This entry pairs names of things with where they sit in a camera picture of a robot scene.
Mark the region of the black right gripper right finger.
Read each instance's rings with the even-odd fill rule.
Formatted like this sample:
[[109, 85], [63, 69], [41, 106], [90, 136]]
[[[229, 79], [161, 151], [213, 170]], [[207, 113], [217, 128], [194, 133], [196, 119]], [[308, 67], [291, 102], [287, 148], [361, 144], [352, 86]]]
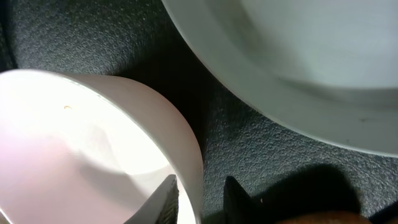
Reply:
[[223, 190], [225, 223], [264, 223], [264, 210], [261, 204], [253, 200], [233, 176], [227, 176]]

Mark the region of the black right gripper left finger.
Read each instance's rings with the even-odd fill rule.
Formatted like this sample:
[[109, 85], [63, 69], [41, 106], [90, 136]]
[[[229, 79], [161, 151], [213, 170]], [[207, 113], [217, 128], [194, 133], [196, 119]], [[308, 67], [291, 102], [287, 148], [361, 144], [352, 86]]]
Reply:
[[178, 196], [177, 177], [170, 174], [124, 224], [176, 224]]

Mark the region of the white bowl with food scraps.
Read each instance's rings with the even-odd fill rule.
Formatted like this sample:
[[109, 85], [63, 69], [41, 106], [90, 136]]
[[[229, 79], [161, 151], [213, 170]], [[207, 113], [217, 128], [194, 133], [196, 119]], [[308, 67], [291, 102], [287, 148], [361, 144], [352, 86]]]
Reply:
[[122, 77], [1, 74], [1, 215], [9, 223], [200, 223], [203, 162], [176, 107]]

